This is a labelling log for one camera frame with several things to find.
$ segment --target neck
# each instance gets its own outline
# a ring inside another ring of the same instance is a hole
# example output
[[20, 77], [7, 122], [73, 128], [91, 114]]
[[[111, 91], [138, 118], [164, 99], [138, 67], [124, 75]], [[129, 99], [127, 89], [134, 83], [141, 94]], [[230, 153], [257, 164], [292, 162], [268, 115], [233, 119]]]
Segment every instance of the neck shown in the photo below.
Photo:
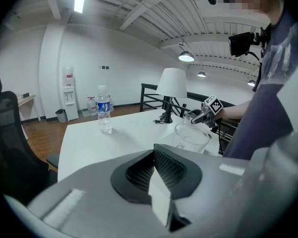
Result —
[[267, 11], [263, 11], [270, 19], [272, 25], [277, 24], [281, 14], [282, 6], [279, 0], [270, 0], [270, 6]]

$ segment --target gray trash bin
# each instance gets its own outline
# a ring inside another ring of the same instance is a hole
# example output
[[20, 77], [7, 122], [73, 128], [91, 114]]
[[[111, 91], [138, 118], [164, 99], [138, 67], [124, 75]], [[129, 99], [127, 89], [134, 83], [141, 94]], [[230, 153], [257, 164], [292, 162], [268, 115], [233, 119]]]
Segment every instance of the gray trash bin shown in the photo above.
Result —
[[68, 120], [65, 109], [59, 109], [55, 112], [55, 114], [58, 117], [59, 122], [61, 123], [64, 123]]

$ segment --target person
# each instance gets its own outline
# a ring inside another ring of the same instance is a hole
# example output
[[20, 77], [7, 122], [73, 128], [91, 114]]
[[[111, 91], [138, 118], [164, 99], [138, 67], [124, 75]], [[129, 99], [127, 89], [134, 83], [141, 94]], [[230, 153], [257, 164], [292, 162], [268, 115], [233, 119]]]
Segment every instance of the person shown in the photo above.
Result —
[[298, 21], [284, 0], [234, 0], [266, 14], [271, 40], [263, 54], [261, 79], [251, 101], [222, 109], [216, 119], [241, 119], [224, 157], [250, 160], [254, 151], [290, 134], [292, 124], [277, 93], [298, 66]]

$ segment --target white table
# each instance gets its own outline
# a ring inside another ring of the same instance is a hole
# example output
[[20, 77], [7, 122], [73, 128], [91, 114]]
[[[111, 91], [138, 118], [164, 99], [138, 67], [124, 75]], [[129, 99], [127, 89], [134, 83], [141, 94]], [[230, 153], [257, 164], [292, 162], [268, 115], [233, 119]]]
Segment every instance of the white table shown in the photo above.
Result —
[[[23, 104], [25, 104], [25, 103], [27, 103], [27, 102], [33, 100], [33, 105], [34, 105], [34, 110], [35, 110], [36, 116], [38, 117], [38, 120], [41, 121], [41, 118], [40, 118], [40, 116], [39, 116], [38, 109], [37, 109], [37, 107], [36, 107], [36, 103], [35, 103], [34, 98], [35, 98], [35, 95], [31, 95], [31, 96], [29, 96], [29, 97], [25, 97], [25, 98], [22, 98], [22, 99], [18, 99], [18, 106], [20, 107], [20, 106], [22, 106]], [[25, 139], [28, 140], [29, 138], [28, 138], [27, 134], [25, 133], [25, 131], [24, 131], [24, 129], [23, 129], [23, 126], [22, 126], [22, 130], [23, 130], [23, 134], [24, 134], [24, 136], [25, 136]]]
[[[172, 115], [173, 123], [155, 124], [164, 110], [158, 109], [111, 118], [112, 134], [102, 134], [98, 121], [68, 125], [61, 147], [58, 181], [93, 163], [126, 154], [153, 149], [153, 144], [174, 132], [183, 119]], [[220, 156], [218, 135], [204, 124], [198, 124], [211, 139], [206, 146], [212, 155]]]

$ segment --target chair backrest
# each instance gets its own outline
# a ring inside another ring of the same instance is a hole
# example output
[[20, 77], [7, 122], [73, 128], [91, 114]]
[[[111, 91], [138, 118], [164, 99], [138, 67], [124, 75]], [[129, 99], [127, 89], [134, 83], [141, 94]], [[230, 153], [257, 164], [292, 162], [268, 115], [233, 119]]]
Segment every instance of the chair backrest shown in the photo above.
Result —
[[44, 188], [48, 169], [25, 139], [16, 95], [0, 93], [0, 190], [27, 204]]

